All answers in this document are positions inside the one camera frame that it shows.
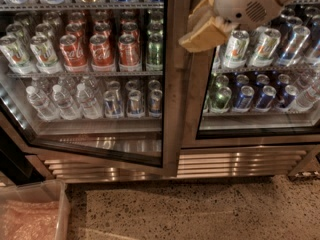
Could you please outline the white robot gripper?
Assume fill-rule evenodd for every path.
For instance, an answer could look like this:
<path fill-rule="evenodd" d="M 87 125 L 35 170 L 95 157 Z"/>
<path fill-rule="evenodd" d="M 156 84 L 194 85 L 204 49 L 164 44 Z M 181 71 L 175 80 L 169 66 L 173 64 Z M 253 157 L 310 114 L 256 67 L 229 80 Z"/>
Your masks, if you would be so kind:
<path fill-rule="evenodd" d="M 239 25 L 242 29 L 255 29 L 277 18 L 283 7 L 294 1 L 201 0 L 188 16 L 188 32 L 179 44 L 190 53 L 211 50 L 224 44 Z"/>

